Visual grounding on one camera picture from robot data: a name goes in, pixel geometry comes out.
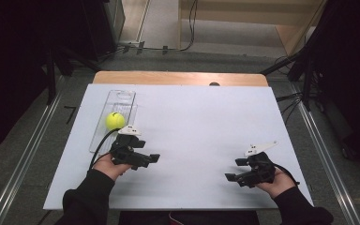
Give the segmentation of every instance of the cable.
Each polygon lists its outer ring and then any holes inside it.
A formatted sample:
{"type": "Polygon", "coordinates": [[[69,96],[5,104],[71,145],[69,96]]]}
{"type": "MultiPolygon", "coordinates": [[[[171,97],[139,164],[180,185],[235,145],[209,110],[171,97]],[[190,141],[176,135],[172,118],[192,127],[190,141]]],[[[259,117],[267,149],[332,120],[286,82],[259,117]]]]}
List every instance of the cable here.
{"type": "Polygon", "coordinates": [[[115,131],[118,131],[118,130],[119,130],[119,128],[111,130],[111,131],[108,132],[108,133],[104,136],[104,138],[101,140],[100,144],[98,145],[98,147],[97,147],[97,149],[96,149],[95,154],[94,154],[93,157],[92,157],[92,160],[90,161],[90,166],[89,166],[89,170],[88,170],[88,171],[92,170],[93,166],[95,165],[95,158],[96,158],[96,156],[98,155],[98,151],[100,150],[101,146],[104,144],[104,142],[106,141],[106,139],[107,139],[108,137],[110,137],[110,135],[111,135],[112,133],[114,133],[115,131]]]}
{"type": "Polygon", "coordinates": [[[43,218],[37,223],[37,225],[40,225],[43,223],[43,221],[46,219],[46,217],[52,212],[53,210],[49,210],[44,216],[43,218]]]}
{"type": "Polygon", "coordinates": [[[189,30],[191,31],[191,41],[189,42],[188,46],[185,49],[182,49],[180,51],[186,51],[194,44],[195,19],[197,18],[197,9],[198,9],[198,0],[194,0],[194,3],[192,4],[191,10],[189,11],[189,15],[188,15],[189,30]],[[193,23],[191,26],[191,14],[192,14],[192,9],[194,9],[194,6],[195,6],[194,19],[193,19],[193,23]]]}
{"type": "MultiPolygon", "coordinates": [[[[294,61],[292,61],[292,60],[289,60],[289,58],[288,58],[287,55],[283,55],[283,56],[280,56],[279,58],[276,59],[276,61],[274,62],[274,65],[275,65],[275,64],[278,62],[278,60],[281,59],[281,58],[286,58],[286,59],[288,59],[288,61],[289,61],[290,63],[294,62],[294,61]]],[[[282,74],[284,74],[284,75],[288,75],[288,73],[282,72],[282,71],[279,70],[279,69],[277,69],[277,71],[280,72],[280,73],[282,73],[282,74]]]]}
{"type": "Polygon", "coordinates": [[[292,105],[294,105],[295,104],[295,102],[297,101],[297,100],[299,100],[299,99],[301,99],[300,97],[298,97],[297,99],[295,99],[293,102],[292,102],[292,104],[291,105],[289,105],[288,107],[286,107],[283,111],[281,111],[281,114],[283,115],[287,110],[289,110],[290,108],[291,108],[291,106],[292,105]]]}
{"type": "Polygon", "coordinates": [[[285,125],[288,123],[288,120],[289,120],[289,118],[291,117],[291,114],[293,113],[294,109],[296,108],[296,106],[297,106],[301,101],[302,101],[302,99],[299,98],[299,99],[296,100],[296,103],[293,104],[293,108],[291,109],[291,112],[289,112],[288,117],[287,117],[286,120],[285,120],[285,125]]]}
{"type": "Polygon", "coordinates": [[[188,15],[188,24],[189,24],[189,29],[191,31],[191,41],[189,42],[188,46],[186,46],[185,49],[157,49],[157,48],[139,48],[139,47],[135,47],[135,46],[131,46],[131,45],[118,45],[121,47],[125,47],[125,48],[130,48],[130,49],[142,49],[142,50],[152,50],[152,51],[175,51],[175,52],[183,52],[188,50],[193,44],[194,44],[194,38],[195,38],[195,19],[197,18],[197,9],[198,9],[198,0],[194,0],[194,2],[192,3],[191,6],[191,10],[189,11],[189,15],[188,15]],[[194,16],[191,19],[191,15],[192,15],[192,11],[194,10],[194,16]]]}

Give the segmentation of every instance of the black sleeve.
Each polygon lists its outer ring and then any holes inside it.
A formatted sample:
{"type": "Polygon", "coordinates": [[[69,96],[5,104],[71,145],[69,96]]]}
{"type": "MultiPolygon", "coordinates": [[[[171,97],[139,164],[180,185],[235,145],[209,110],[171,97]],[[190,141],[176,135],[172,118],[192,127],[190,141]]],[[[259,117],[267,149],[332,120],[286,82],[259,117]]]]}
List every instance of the black sleeve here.
{"type": "Polygon", "coordinates": [[[274,202],[279,208],[282,225],[328,225],[333,222],[332,214],[324,208],[313,207],[298,187],[284,191],[274,202]]]}
{"type": "Polygon", "coordinates": [[[114,184],[103,172],[91,170],[78,188],[64,194],[64,215],[56,224],[106,225],[108,201],[114,184]]]}

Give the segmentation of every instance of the hand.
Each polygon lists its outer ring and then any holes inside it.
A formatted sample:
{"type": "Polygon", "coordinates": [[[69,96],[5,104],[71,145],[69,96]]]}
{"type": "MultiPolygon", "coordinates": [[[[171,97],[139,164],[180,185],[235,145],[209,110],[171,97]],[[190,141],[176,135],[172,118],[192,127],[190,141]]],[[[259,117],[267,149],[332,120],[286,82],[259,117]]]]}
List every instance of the hand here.
{"type": "Polygon", "coordinates": [[[113,156],[107,154],[104,157],[101,157],[96,163],[93,169],[98,170],[106,175],[108,175],[113,181],[122,175],[125,171],[131,168],[129,164],[119,164],[114,165],[112,162],[113,156]]]}
{"type": "Polygon", "coordinates": [[[270,183],[261,183],[256,185],[257,188],[260,188],[267,192],[272,199],[275,199],[276,196],[284,192],[289,188],[295,187],[295,184],[291,177],[282,170],[276,168],[275,178],[273,184],[270,183]]]}

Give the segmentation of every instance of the black cable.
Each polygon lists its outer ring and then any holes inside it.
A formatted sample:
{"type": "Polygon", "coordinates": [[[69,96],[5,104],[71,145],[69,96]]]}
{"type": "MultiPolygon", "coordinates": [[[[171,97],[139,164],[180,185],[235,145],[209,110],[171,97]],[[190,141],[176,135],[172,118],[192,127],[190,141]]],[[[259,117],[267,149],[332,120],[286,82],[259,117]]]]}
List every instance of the black cable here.
{"type": "MultiPolygon", "coordinates": [[[[288,59],[288,61],[289,61],[290,63],[293,62],[292,60],[289,60],[289,58],[288,58],[287,55],[283,55],[283,56],[280,56],[279,58],[276,59],[276,61],[274,62],[274,65],[275,65],[275,64],[277,63],[277,61],[278,61],[279,59],[281,59],[281,58],[286,58],[286,59],[288,59]]],[[[282,72],[282,71],[279,70],[279,69],[277,69],[277,71],[280,72],[281,74],[288,75],[288,73],[282,72]]]]}
{"type": "Polygon", "coordinates": [[[299,100],[299,99],[301,99],[300,97],[298,97],[297,99],[295,99],[293,102],[292,102],[292,104],[290,104],[288,107],[286,107],[283,111],[281,111],[281,114],[283,115],[287,110],[289,110],[290,108],[291,108],[291,106],[293,105],[293,104],[295,104],[296,103],[296,101],[297,100],[299,100]]]}
{"type": "Polygon", "coordinates": [[[43,221],[46,219],[46,217],[52,212],[53,210],[49,210],[46,212],[46,214],[43,216],[43,218],[37,223],[37,225],[40,225],[43,223],[43,221]]]}
{"type": "Polygon", "coordinates": [[[291,112],[289,112],[288,117],[285,120],[285,125],[288,123],[289,118],[291,117],[291,114],[293,113],[294,109],[296,109],[296,106],[302,101],[301,98],[297,99],[297,102],[293,105],[293,108],[291,109],[291,112]]]}
{"type": "Polygon", "coordinates": [[[130,48],[130,49],[142,49],[142,50],[152,50],[152,51],[176,51],[176,52],[183,52],[188,50],[193,44],[194,44],[194,37],[195,37],[195,20],[197,17],[197,8],[198,8],[198,0],[194,0],[194,2],[192,3],[191,6],[191,10],[189,11],[189,15],[188,15],[188,24],[189,24],[189,29],[191,31],[191,41],[189,42],[188,46],[185,49],[157,49],[157,48],[139,48],[136,46],[131,46],[131,45],[119,45],[121,47],[125,47],[125,48],[130,48]],[[192,15],[192,11],[194,10],[194,17],[191,19],[191,15],[192,15]]]}
{"type": "Polygon", "coordinates": [[[195,19],[197,18],[197,9],[198,9],[198,0],[194,0],[194,3],[192,3],[191,10],[189,11],[188,15],[188,23],[189,23],[189,30],[191,31],[191,41],[189,42],[188,46],[185,49],[182,49],[180,51],[186,51],[188,50],[193,44],[194,44],[194,37],[195,37],[195,19]],[[191,26],[191,15],[192,15],[192,9],[194,9],[194,19],[191,26]]]}
{"type": "Polygon", "coordinates": [[[94,154],[93,157],[92,157],[92,160],[90,161],[90,166],[89,166],[89,170],[88,170],[88,171],[92,170],[93,165],[95,165],[95,159],[96,159],[96,156],[98,155],[98,151],[100,150],[101,146],[104,144],[104,142],[106,141],[106,139],[107,139],[108,137],[110,137],[111,134],[113,134],[115,131],[118,131],[118,130],[119,130],[119,128],[111,130],[111,131],[108,132],[108,133],[104,136],[104,138],[101,140],[100,144],[98,145],[98,147],[97,147],[97,149],[96,149],[95,154],[94,154]]]}
{"type": "Polygon", "coordinates": [[[284,96],[284,97],[276,97],[276,101],[280,102],[280,101],[283,101],[283,100],[286,100],[286,99],[289,99],[289,98],[295,98],[295,97],[301,97],[301,96],[303,96],[303,93],[297,92],[297,93],[294,93],[294,94],[291,94],[291,95],[288,95],[288,96],[284,96]]]}

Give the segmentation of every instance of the metal rail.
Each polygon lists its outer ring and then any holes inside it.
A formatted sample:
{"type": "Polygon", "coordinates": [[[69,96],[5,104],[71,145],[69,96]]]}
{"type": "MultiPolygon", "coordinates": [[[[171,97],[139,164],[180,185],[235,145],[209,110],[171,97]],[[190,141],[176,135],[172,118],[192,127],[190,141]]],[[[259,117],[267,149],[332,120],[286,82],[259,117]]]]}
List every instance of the metal rail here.
{"type": "MultiPolygon", "coordinates": [[[[300,92],[299,88],[294,83],[292,83],[291,86],[294,93],[300,92]]],[[[335,162],[332,160],[329,151],[326,148],[323,137],[317,128],[312,113],[308,112],[303,104],[299,104],[298,107],[306,123],[311,139],[314,142],[315,148],[317,149],[317,153],[321,159],[323,168],[326,171],[329,182],[332,185],[332,189],[335,191],[337,201],[343,211],[347,223],[350,225],[360,225],[360,217],[358,216],[358,212],[353,204],[353,199],[340,177],[338,169],[335,166],[335,162]]]]}
{"type": "Polygon", "coordinates": [[[7,182],[1,197],[0,197],[0,224],[3,223],[6,214],[8,213],[8,209],[13,203],[14,198],[22,184],[22,181],[27,173],[29,165],[32,162],[32,159],[38,150],[39,143],[43,138],[43,135],[46,131],[47,126],[50,124],[51,119],[53,117],[54,111],[57,108],[58,102],[63,94],[63,89],[67,84],[68,79],[60,76],[58,80],[57,86],[58,92],[56,97],[54,98],[51,105],[46,106],[45,111],[40,117],[39,122],[37,123],[37,127],[34,130],[33,135],[31,136],[30,141],[25,147],[24,152],[22,153],[22,157],[19,160],[19,163],[16,166],[13,174],[11,175],[9,181],[7,182]]]}

